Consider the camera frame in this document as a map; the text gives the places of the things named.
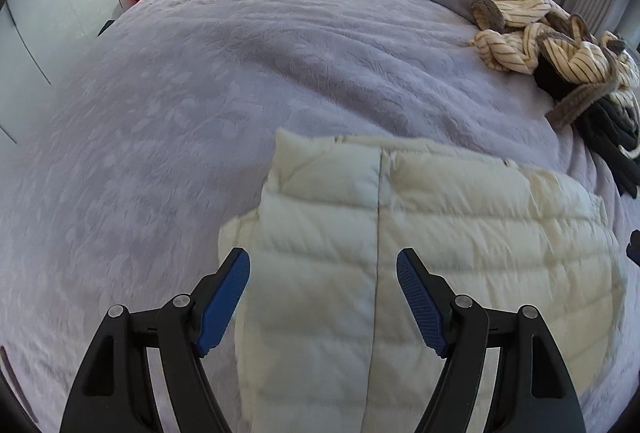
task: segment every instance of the blue gripper pad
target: blue gripper pad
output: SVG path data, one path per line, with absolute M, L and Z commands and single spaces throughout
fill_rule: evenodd
M 196 343 L 196 349 L 202 357 L 220 344 L 249 281 L 249 270 L 249 255 L 242 251 L 203 312 L 200 337 Z
M 404 298 L 414 315 L 424 343 L 435 350 L 439 356 L 443 356 L 447 350 L 447 341 L 442 335 L 442 317 L 427 288 L 415 272 L 414 266 L 404 253 L 398 254 L 396 272 Z

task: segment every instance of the white puffer jacket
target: white puffer jacket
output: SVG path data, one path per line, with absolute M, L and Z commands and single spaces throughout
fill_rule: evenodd
M 279 131 L 260 206 L 221 230 L 220 258 L 235 245 L 252 261 L 236 354 L 254 433 L 414 431 L 443 362 L 399 287 L 404 247 L 485 307 L 538 307 L 578 394 L 614 353 L 620 247 L 566 175 L 426 139 Z

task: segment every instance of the purple blanket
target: purple blanket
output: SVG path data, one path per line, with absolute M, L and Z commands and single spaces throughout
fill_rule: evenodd
M 553 132 L 531 77 L 485 68 L 466 44 L 469 1 L 143 0 L 98 39 L 1 184 L 0 343 L 44 432 L 110 305 L 156 307 L 216 269 L 218 229 L 257 206 L 279 126 L 429 137 L 566 172 L 627 243 L 638 205 L 571 128 Z M 590 433 L 638 384 L 640 269 L 620 262 L 622 340 L 581 396 Z M 232 334 L 205 366 L 245 431 Z

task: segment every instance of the silver screw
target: silver screw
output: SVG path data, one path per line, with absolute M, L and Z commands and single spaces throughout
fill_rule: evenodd
M 191 302 L 191 298 L 186 294 L 180 294 L 174 298 L 174 307 L 186 307 Z
M 466 296 L 464 294 L 461 294 L 460 296 L 456 296 L 456 305 L 458 305 L 460 308 L 469 308 L 473 304 L 474 304 L 474 301 L 471 298 L 469 298 L 469 296 Z
M 124 307 L 122 305 L 114 305 L 109 309 L 107 314 L 109 315 L 110 318 L 116 318 L 122 315 L 123 312 L 124 312 Z
M 538 317 L 538 309 L 531 305 L 525 305 L 522 307 L 522 313 L 524 314 L 524 317 L 529 319 L 535 319 Z

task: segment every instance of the bed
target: bed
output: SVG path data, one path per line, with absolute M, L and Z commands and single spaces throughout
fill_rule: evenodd
M 469 1 L 144 0 L 100 36 L 2 181 L 1 340 L 42 431 L 59 427 L 112 304 L 156 307 L 216 269 L 218 229 L 257 205 L 278 127 L 429 137 L 565 172 L 603 197 L 626 245 L 637 204 L 577 134 L 553 132 L 532 78 L 484 67 Z M 592 433 L 638 386 L 640 270 L 620 266 L 619 342 L 580 396 Z M 248 431 L 232 338 L 204 365 L 232 430 Z

